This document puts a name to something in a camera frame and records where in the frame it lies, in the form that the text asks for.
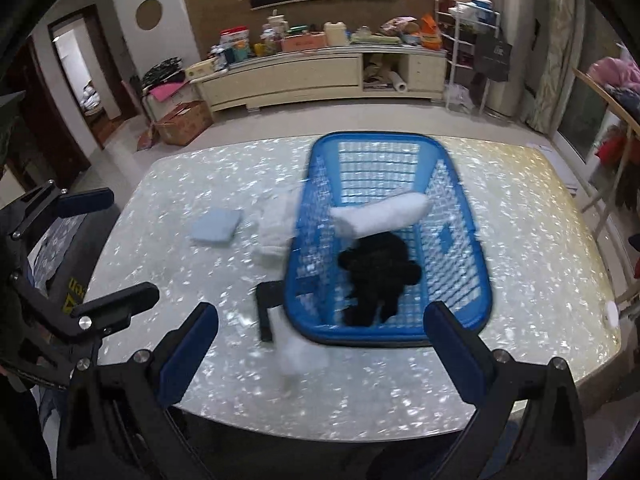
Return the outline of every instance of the orange package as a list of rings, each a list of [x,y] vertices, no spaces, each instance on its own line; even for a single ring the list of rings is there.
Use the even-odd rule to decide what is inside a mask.
[[[420,19],[420,33],[422,35],[422,46],[430,50],[440,50],[442,48],[442,37],[436,20],[430,14],[425,14]]]

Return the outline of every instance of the black shopping bag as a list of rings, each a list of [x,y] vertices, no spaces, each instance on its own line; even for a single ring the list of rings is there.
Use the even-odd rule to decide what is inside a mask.
[[[474,54],[474,70],[491,81],[507,81],[511,59],[511,45],[491,34],[479,34]]]

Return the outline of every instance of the light blue folded cloth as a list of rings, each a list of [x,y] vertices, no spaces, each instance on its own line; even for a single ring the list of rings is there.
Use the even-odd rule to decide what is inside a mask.
[[[241,209],[212,207],[193,223],[191,239],[211,244],[228,242],[234,237],[241,217]]]

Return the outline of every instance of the metal screw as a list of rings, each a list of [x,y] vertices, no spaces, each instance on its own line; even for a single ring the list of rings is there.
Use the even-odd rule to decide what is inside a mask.
[[[91,361],[87,357],[83,357],[76,363],[76,368],[81,372],[88,370],[89,366],[91,366]]]
[[[509,354],[509,352],[507,352],[506,350],[503,350],[502,348],[495,349],[492,352],[492,355],[494,356],[494,359],[499,363],[508,363],[513,359],[513,357],[511,357],[511,355]]]
[[[82,316],[78,320],[78,325],[82,330],[89,330],[91,328],[91,318],[89,316]]]
[[[558,370],[566,370],[567,369],[567,363],[564,359],[562,359],[561,357],[554,357],[553,359],[551,359],[551,362],[553,363],[553,366],[555,366]]]
[[[146,348],[143,348],[142,350],[137,350],[135,354],[133,354],[133,360],[137,363],[146,363],[147,361],[149,361],[150,357],[151,357],[151,352]]]

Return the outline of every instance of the wooden door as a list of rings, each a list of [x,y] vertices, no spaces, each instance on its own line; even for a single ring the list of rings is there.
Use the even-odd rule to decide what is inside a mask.
[[[118,108],[120,108],[122,112],[122,118],[125,120],[132,118],[137,115],[138,112],[122,84],[118,67],[113,60],[109,45],[104,37],[104,31],[102,30],[100,18],[98,17],[98,9],[95,5],[92,5],[85,7],[81,12],[84,17],[86,30],[89,33],[89,39],[95,51],[95,57],[98,59],[104,78],[107,80],[107,85],[109,85],[109,89],[113,94],[113,98],[116,100]]]
[[[90,164],[51,97],[30,37],[15,55],[4,82],[14,92],[25,91],[24,99],[18,105],[22,119],[56,173],[56,184],[70,187]]]

